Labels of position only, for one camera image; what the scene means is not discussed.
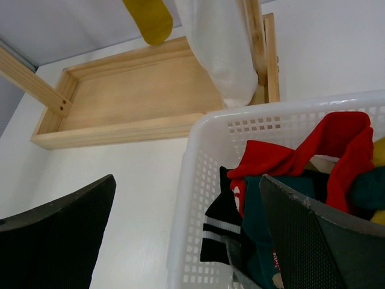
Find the dark green sock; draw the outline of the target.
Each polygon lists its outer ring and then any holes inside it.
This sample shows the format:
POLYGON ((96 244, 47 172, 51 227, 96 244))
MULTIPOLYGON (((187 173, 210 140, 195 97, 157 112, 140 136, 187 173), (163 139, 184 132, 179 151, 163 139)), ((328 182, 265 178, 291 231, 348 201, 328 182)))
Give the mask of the dark green sock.
MULTIPOLYGON (((283 288, 278 258, 273 247, 268 222, 260 194, 261 176, 245 177, 245 201, 242 229, 250 239, 250 247, 243 243, 243 259, 251 279, 262 288, 283 288)), ((276 176, 294 190, 325 202, 329 174, 305 170, 300 176, 276 176)))

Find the red sock with pompom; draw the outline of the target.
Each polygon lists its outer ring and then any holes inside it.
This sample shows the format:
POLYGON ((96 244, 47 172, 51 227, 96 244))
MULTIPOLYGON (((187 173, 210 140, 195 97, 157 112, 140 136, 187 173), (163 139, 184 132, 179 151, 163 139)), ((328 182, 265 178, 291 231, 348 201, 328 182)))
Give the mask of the red sock with pompom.
POLYGON ((299 176, 314 155, 338 158, 327 183, 325 203, 348 214, 356 207, 348 200, 351 184, 361 173, 372 170, 373 133, 368 114, 338 111, 323 117, 296 149, 259 140, 248 140, 237 168, 228 172, 230 180, 268 174, 299 176))
POLYGON ((230 188, 235 197, 235 203, 241 217, 244 218, 246 183, 244 178, 235 178, 231 180, 230 188))

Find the yellow sock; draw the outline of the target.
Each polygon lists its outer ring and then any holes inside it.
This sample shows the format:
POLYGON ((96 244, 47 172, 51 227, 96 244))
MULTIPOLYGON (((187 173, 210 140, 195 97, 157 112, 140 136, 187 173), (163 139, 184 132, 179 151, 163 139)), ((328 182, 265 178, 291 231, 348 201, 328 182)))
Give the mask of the yellow sock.
POLYGON ((148 45, 160 45, 170 36, 173 17, 162 0, 122 0, 122 2, 148 45))
POLYGON ((384 225, 384 137, 374 143, 374 185, 372 185, 372 207, 375 210, 371 221, 384 225))

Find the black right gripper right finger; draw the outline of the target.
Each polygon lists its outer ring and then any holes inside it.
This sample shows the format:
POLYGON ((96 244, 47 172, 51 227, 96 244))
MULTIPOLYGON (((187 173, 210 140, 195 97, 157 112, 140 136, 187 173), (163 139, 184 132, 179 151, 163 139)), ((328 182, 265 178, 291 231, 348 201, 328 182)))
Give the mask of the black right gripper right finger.
POLYGON ((260 181, 285 288, 384 288, 384 226, 260 181))

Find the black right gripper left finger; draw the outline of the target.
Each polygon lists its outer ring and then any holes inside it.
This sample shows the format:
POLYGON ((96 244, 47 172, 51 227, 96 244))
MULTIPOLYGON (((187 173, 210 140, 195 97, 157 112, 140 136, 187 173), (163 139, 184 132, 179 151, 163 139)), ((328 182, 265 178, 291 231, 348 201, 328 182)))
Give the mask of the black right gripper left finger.
POLYGON ((1 219, 1 288, 89 288, 115 191, 106 175, 1 219))

